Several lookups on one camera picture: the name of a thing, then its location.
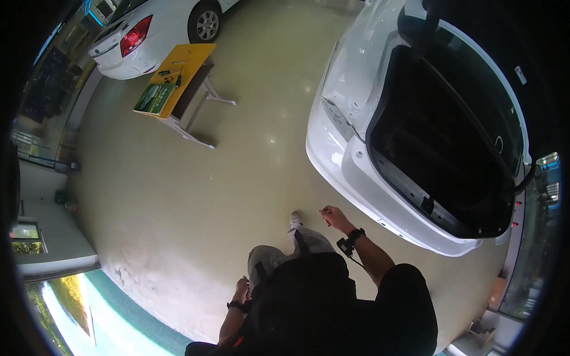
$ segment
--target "grass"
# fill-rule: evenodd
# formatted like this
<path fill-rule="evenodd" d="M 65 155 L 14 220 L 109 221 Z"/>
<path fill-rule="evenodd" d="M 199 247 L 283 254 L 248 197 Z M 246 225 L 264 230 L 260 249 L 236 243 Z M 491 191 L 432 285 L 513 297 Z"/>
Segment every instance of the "grass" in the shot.
<path fill-rule="evenodd" d="M 63 336 L 59 332 L 57 325 L 55 325 L 50 311 L 47 309 L 46 302 L 44 301 L 41 292 L 42 285 L 42 282 L 25 284 L 28 299 L 36 311 L 36 315 L 38 316 L 40 324 L 47 331 L 47 334 L 51 337 L 52 341 L 58 346 L 58 349 L 64 356 L 73 356 L 69 346 L 67 346 L 65 340 L 63 339 Z"/>
<path fill-rule="evenodd" d="M 62 307 L 89 335 L 87 314 L 83 308 L 83 298 L 79 289 L 79 278 L 77 275 L 51 280 L 48 283 Z"/>

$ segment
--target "white car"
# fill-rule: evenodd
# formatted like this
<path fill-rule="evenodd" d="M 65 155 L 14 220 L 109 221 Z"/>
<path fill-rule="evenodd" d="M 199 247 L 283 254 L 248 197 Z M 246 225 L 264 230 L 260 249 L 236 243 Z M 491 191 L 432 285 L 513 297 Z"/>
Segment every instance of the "white car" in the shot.
<path fill-rule="evenodd" d="M 213 42 L 221 29 L 221 15 L 236 2 L 122 0 L 89 55 L 110 78 L 152 73 L 177 44 Z"/>
<path fill-rule="evenodd" d="M 514 91 L 528 86 L 520 68 L 507 79 L 438 14 L 422 0 L 365 2 L 325 68 L 306 148 L 316 170 L 379 224 L 462 256 L 511 233 L 534 172 Z"/>

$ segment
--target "screwdriver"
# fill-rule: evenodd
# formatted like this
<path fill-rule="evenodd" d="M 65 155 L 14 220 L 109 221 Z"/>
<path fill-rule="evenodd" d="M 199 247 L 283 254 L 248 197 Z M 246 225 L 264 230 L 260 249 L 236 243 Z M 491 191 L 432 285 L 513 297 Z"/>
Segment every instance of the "screwdriver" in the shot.
<path fill-rule="evenodd" d="M 162 76 L 162 75 L 167 75 L 170 73 L 176 73 L 176 72 L 180 72 L 180 71 L 181 71 L 181 69 L 178 69 L 177 71 L 162 71 L 162 72 L 158 72 L 158 75 Z"/>
<path fill-rule="evenodd" d="M 182 66 L 182 68 L 180 68 L 180 74 L 178 75 L 178 78 L 176 78 L 176 85 L 175 87 L 179 87 L 180 83 L 182 82 L 182 70 L 184 69 L 184 66 Z"/>

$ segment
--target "taillight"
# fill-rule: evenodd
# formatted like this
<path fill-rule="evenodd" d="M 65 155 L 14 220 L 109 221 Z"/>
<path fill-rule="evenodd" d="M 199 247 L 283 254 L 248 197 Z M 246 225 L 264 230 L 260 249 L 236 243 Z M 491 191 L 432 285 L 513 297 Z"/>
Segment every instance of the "taillight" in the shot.
<path fill-rule="evenodd" d="M 136 24 L 121 40 L 121 56 L 126 56 L 135 50 L 146 38 L 146 33 L 150 27 L 152 15 L 145 17 Z"/>

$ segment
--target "white sneaker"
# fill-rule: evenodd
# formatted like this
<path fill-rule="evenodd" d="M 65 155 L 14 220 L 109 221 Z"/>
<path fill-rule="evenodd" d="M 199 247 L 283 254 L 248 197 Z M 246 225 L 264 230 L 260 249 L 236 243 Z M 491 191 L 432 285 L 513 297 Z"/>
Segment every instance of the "white sneaker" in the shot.
<path fill-rule="evenodd" d="M 291 230 L 298 228 L 300 225 L 303 225 L 301 222 L 301 216 L 298 212 L 295 211 L 291 213 L 291 217 L 289 218 L 289 225 L 291 227 Z"/>

